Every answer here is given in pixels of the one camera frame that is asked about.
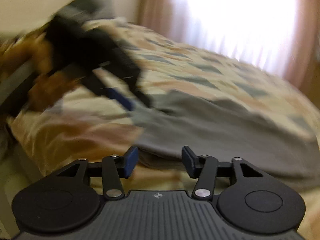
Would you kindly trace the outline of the person's left hand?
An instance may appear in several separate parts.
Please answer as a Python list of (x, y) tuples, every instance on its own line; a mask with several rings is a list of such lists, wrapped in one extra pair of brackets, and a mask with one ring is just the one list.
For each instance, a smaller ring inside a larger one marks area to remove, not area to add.
[(53, 68), (52, 47), (41, 35), (25, 38), (13, 45), (1, 44), (1, 81), (26, 62), (31, 62), (39, 74), (28, 92), (31, 111), (45, 111), (79, 86), (76, 80), (63, 72), (48, 75)]

